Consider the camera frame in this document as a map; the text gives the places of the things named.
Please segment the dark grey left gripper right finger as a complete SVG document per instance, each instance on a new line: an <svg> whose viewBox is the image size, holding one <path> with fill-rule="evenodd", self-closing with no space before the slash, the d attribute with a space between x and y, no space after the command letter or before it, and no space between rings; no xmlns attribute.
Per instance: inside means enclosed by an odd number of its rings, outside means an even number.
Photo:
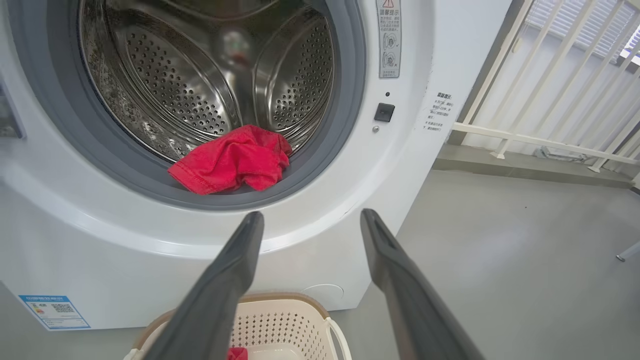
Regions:
<svg viewBox="0 0 640 360"><path fill-rule="evenodd" d="M360 214L372 282L385 296L402 360L482 360L483 354L373 209Z"/></svg>

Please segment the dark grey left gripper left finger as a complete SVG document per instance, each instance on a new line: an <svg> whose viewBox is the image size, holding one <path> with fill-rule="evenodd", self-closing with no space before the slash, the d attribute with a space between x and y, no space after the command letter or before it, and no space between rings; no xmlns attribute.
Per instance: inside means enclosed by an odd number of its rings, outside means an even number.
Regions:
<svg viewBox="0 0 640 360"><path fill-rule="evenodd" d="M147 360L224 360L237 306L253 283L265 219L247 214L146 351Z"/></svg>

